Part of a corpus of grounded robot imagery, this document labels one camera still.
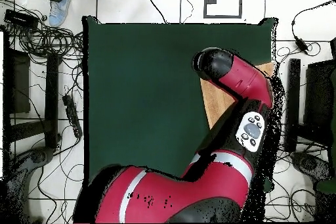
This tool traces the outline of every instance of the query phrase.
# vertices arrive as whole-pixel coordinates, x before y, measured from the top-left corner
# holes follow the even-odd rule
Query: green table surface
[[[253,64],[271,61],[274,19],[245,24],[89,26],[90,177],[108,164],[181,175],[209,131],[192,57],[233,49]]]

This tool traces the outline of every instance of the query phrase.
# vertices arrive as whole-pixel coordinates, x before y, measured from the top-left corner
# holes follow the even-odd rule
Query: sneaker
[[[71,0],[62,0],[61,2],[51,2],[51,11],[49,15],[49,24],[51,27],[59,27],[66,20]]]

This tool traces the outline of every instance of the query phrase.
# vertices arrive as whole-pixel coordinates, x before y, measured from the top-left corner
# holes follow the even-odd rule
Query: wooden block
[[[257,68],[269,77],[273,75],[274,64],[272,62],[268,64],[261,64],[260,66],[257,66]],[[201,88],[203,93],[205,112],[207,114],[207,121],[211,129],[219,117],[234,102],[234,99],[228,93],[225,93],[224,91],[216,88],[214,85],[202,79]]]

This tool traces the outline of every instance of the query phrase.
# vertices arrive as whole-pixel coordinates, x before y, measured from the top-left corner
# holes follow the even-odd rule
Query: cable
[[[187,2],[192,6],[192,12],[194,11],[194,6],[193,4],[191,4],[191,2],[189,0],[187,0]],[[192,17],[192,12],[190,13],[190,15],[183,21],[183,24],[186,22],[186,20],[190,17]]]
[[[11,1],[7,1],[7,0],[0,0],[0,3],[2,3],[3,5],[7,5],[9,7],[11,7],[12,5],[14,5],[15,8],[15,4]],[[25,9],[24,7],[21,6],[17,6],[18,9],[15,9],[15,11],[18,12],[25,12],[26,14],[30,14],[34,17],[36,17],[39,21],[38,24],[38,29],[26,29],[26,28],[22,28],[19,27],[17,25],[10,25],[7,24],[7,31],[9,32],[10,37],[13,37],[11,43],[10,43],[10,47],[15,46],[15,39],[18,39],[18,43],[21,46],[21,48],[28,53],[31,61],[35,64],[38,65],[45,65],[47,61],[45,60],[41,60],[41,58],[47,58],[48,54],[51,53],[56,53],[60,58],[62,58],[63,63],[70,68],[71,70],[71,74],[67,74],[65,72],[55,72],[58,74],[67,74],[70,75],[73,79],[73,86],[68,88],[68,91],[66,91],[66,94],[71,93],[72,97],[74,97],[74,91],[77,91],[79,93],[79,96],[82,99],[81,93],[80,91],[83,91],[83,88],[80,86],[78,79],[80,76],[83,76],[83,72],[82,72],[82,58],[83,58],[83,33],[78,33],[77,35],[74,35],[72,33],[72,31],[67,30],[67,29],[62,29],[62,28],[52,28],[49,27],[47,25],[45,25],[44,21],[42,21],[42,19],[40,17],[42,17],[43,15],[39,12],[39,11],[29,11],[27,9]],[[74,67],[69,66],[69,64],[67,63],[67,60],[77,60],[77,65]],[[32,70],[30,70],[30,72],[38,77],[38,78],[43,78],[46,79],[45,76],[39,76],[37,75],[35,72],[33,72]],[[42,91],[45,91],[40,84],[35,84],[32,85],[31,87],[34,86],[39,86],[39,88]],[[33,103],[33,101],[29,98],[29,96],[27,96],[25,93],[17,90],[19,93],[23,94],[24,96],[26,96],[29,101],[32,103],[35,112],[37,114],[37,117],[39,118],[42,126],[43,126],[43,132],[45,132],[45,126],[44,123],[41,119],[41,116],[39,115],[39,112],[36,109],[35,104]],[[62,135],[61,135],[61,139],[63,140],[63,134],[64,134],[64,130],[67,127],[65,127],[62,131]],[[31,148],[33,148],[38,142],[42,141],[43,139],[40,139],[39,141],[37,141],[36,143],[34,143],[32,145]],[[72,148],[74,146],[76,146],[78,143],[80,142],[80,139],[78,139],[74,145],[62,149],[62,146],[60,148],[60,151],[57,152],[56,154],[54,154],[53,156],[56,156],[57,154],[62,154],[63,152],[70,150],[69,153],[66,155],[66,157],[63,159],[63,161],[61,161],[61,157],[60,157],[60,164],[50,173],[48,174],[48,176],[46,176],[43,180],[43,173],[44,173],[44,167],[41,168],[41,175],[40,178],[37,182],[37,186],[35,188],[33,188],[30,192],[32,193],[33,190],[35,190],[36,188],[39,189],[40,193],[42,195],[44,195],[46,198],[45,200],[51,200],[53,201],[55,207],[54,210],[52,211],[52,213],[50,214],[50,216],[47,219],[48,223],[51,219],[51,217],[53,216],[54,212],[57,209],[57,200],[59,199],[55,199],[55,198],[51,198],[49,195],[47,195],[46,193],[44,193],[41,190],[40,184],[45,181],[47,178],[49,178],[49,176],[58,168],[61,167],[63,173],[64,169],[62,167],[62,163],[65,161],[65,159],[69,156],[70,152],[72,151]],[[82,181],[82,180],[74,180],[72,178],[69,178],[69,174],[66,176],[66,181],[68,179],[70,179],[71,181]],[[63,214],[66,212],[66,208],[68,206],[68,203],[64,197],[64,202],[63,205],[61,207],[61,214],[60,216],[53,221],[52,223],[56,222],[61,216],[64,219],[64,222],[69,222],[70,219],[72,217],[69,218],[69,220],[65,220],[65,217],[63,216]]]
[[[298,15],[300,15],[302,12],[304,12],[304,11],[312,11],[313,9],[317,9],[318,7],[323,7],[323,6],[326,6],[326,5],[330,5],[331,3],[335,3],[336,2],[336,0],[331,0],[331,1],[328,1],[328,2],[325,2],[325,3],[322,3],[322,4],[320,4],[320,5],[317,5],[317,6],[315,6],[315,7],[311,7],[311,8],[309,8],[309,9],[304,9],[303,11],[300,11],[299,13],[297,13],[295,16],[294,16],[294,18],[293,18],[293,20],[292,20],[292,23],[291,23],[291,31],[292,31],[292,33],[293,33],[293,36],[294,36],[294,38],[296,39],[296,40],[298,40],[299,38],[295,35],[295,33],[294,33],[294,25],[295,25],[295,19],[296,19],[296,17],[298,17]]]
[[[154,2],[152,0],[150,0],[150,2],[152,3],[152,5],[156,8],[156,10],[160,13],[163,21],[165,24],[168,24],[167,21],[165,20],[165,17],[163,16],[162,12],[158,9],[158,7],[154,4]]]

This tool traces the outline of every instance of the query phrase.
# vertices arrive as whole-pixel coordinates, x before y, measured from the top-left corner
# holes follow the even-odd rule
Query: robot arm
[[[236,102],[210,130],[183,176],[109,166],[82,188],[74,223],[239,220],[263,149],[271,89],[256,67],[222,49],[199,52],[192,66]]]

